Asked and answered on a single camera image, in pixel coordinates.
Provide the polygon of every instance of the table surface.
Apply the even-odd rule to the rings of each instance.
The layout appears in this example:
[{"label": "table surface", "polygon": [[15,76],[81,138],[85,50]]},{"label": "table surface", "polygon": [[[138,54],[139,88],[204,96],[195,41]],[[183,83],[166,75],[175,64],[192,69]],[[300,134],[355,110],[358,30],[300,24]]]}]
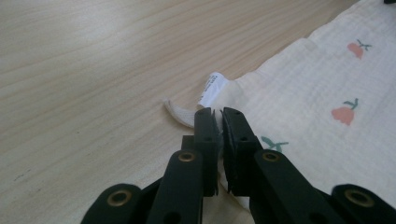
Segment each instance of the table surface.
[{"label": "table surface", "polygon": [[[163,175],[208,75],[255,70],[355,0],[0,2],[0,223],[79,223]],[[253,223],[220,188],[203,223]]]}]

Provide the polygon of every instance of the brass screw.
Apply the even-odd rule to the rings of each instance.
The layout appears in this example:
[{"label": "brass screw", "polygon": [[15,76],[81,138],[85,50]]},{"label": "brass screw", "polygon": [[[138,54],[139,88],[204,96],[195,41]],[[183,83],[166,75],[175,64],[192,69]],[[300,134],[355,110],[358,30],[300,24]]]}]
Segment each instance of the brass screw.
[{"label": "brass screw", "polygon": [[262,158],[266,161],[279,161],[280,157],[273,152],[262,153]]},{"label": "brass screw", "polygon": [[180,161],[193,161],[195,160],[195,155],[191,152],[182,152],[178,155]]},{"label": "brass screw", "polygon": [[128,203],[132,198],[131,191],[127,189],[120,189],[108,196],[107,203],[113,207],[123,206]]},{"label": "brass screw", "polygon": [[373,207],[375,204],[369,195],[357,189],[347,189],[344,194],[350,202],[362,207]]}]

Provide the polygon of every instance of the black object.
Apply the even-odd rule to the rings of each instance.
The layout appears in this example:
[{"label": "black object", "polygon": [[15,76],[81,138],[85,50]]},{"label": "black object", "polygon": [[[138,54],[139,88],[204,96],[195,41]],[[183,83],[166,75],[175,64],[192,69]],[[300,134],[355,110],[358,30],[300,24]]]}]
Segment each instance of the black object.
[{"label": "black object", "polygon": [[195,114],[163,178],[145,189],[119,184],[93,203],[82,224],[199,224],[203,197],[218,193],[217,162],[224,147],[228,191],[248,196],[256,223],[396,223],[396,211],[368,189],[315,189],[280,152],[263,149],[242,112],[224,108],[223,134],[210,108]]},{"label": "black object", "polygon": [[385,4],[392,4],[392,3],[396,3],[396,0],[384,0]]}]

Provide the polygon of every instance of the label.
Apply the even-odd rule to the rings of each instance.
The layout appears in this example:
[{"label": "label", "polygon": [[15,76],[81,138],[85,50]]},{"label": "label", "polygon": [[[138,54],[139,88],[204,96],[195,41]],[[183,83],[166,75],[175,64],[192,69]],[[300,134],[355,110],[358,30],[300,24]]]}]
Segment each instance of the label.
[{"label": "label", "polygon": [[205,89],[201,94],[201,99],[198,104],[203,107],[210,107],[228,82],[229,80],[220,73],[210,74],[209,80],[205,84]]}]

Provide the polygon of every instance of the fabric with fruit print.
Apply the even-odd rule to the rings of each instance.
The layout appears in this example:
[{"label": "fabric with fruit print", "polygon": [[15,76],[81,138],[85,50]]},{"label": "fabric with fruit print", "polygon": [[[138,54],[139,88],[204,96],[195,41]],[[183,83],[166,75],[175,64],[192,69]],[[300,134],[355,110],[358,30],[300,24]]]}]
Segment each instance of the fabric with fruit print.
[{"label": "fabric with fruit print", "polygon": [[372,47],[372,46],[371,45],[362,44],[359,39],[357,39],[357,41],[358,41],[359,45],[357,43],[350,43],[350,44],[347,45],[347,48],[350,51],[352,51],[357,58],[361,59],[361,57],[363,56],[364,50],[368,51],[369,48]]},{"label": "fabric with fruit print", "polygon": [[345,123],[347,126],[350,125],[353,118],[355,117],[354,109],[358,106],[358,98],[355,99],[354,103],[349,101],[345,101],[344,105],[350,105],[352,107],[342,106],[340,108],[332,110],[332,117],[334,119],[340,120],[342,123]]}]

